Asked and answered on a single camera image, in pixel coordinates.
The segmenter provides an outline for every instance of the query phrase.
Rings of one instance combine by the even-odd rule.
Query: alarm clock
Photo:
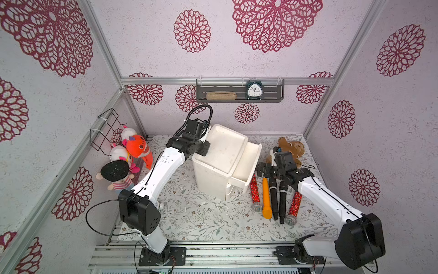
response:
[[[261,96],[263,95],[263,88],[261,87],[261,82],[257,81],[257,82],[251,82],[249,81],[246,84],[246,92],[245,92],[245,97],[248,100],[251,99],[256,99],[256,100],[260,100]]]

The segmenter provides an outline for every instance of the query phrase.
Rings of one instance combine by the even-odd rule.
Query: black hat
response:
[[[117,160],[104,165],[100,174],[110,182],[119,181],[129,174],[129,164],[127,161]]]

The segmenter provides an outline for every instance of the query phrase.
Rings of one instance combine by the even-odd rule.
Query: clock face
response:
[[[248,88],[248,96],[250,97],[260,97],[262,96],[263,91],[261,90],[261,86],[254,83]]]

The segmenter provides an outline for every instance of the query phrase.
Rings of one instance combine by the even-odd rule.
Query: white plastic bin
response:
[[[251,181],[261,152],[261,145],[248,142],[248,137],[234,130],[214,125],[208,133],[207,155],[192,157],[196,183],[200,191],[227,200],[234,187],[245,192]]]

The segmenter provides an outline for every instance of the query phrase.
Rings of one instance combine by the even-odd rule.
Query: wall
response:
[[[117,90],[76,2],[27,2],[0,3],[0,254]],[[102,159],[91,158],[83,166],[94,176]],[[91,203],[115,197],[101,188],[94,185],[93,194],[87,194]],[[88,205],[81,202],[74,221],[56,220],[37,233],[42,259],[35,244],[35,261],[57,267],[86,263],[81,252],[102,243],[84,226]],[[109,231],[115,213],[100,209],[95,214],[101,214],[96,226]],[[58,254],[49,252],[63,247]],[[67,253],[76,260],[62,262]],[[74,267],[58,273],[78,271]]]
[[[123,76],[331,77],[371,0],[309,2],[91,1]],[[181,109],[196,105],[194,87],[180,88],[130,88],[148,133],[172,134],[186,116]],[[248,134],[302,133],[325,89],[297,88],[287,86],[281,104],[251,105],[258,118],[246,123],[235,118],[242,104],[212,104],[213,123]],[[309,93],[316,97],[307,100]]]
[[[307,138],[327,186],[381,219],[382,273],[435,272],[437,12],[434,0],[389,1]]]

